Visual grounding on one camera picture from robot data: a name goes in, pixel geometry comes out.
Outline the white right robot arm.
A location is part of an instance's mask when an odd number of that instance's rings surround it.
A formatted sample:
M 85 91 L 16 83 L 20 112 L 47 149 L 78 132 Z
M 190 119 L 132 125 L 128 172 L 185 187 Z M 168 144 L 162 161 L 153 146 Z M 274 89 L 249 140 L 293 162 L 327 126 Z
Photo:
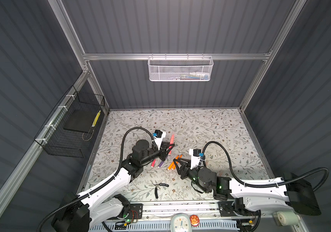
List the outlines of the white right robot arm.
M 212 193 L 215 200 L 235 201 L 234 208 L 241 214 L 256 211 L 292 210 L 301 215 L 319 216 L 321 210 L 313 187 L 305 178 L 319 171 L 312 170 L 297 176 L 286 173 L 268 180 L 238 180 L 220 177 L 207 167 L 191 167 L 189 159 L 173 160 L 181 179 L 189 179 L 199 193 Z

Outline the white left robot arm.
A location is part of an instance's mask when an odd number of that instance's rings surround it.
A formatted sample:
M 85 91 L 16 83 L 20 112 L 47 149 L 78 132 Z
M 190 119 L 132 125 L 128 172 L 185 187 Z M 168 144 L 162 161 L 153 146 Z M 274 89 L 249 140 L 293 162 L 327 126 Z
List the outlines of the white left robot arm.
M 120 169 L 96 186 L 77 195 L 68 194 L 56 212 L 51 226 L 56 232 L 87 232 L 110 218 L 129 213 L 129 200 L 117 191 L 130 184 L 143 172 L 144 166 L 160 158 L 165 160 L 174 144 L 161 142 L 150 146 L 139 140 L 122 160 Z

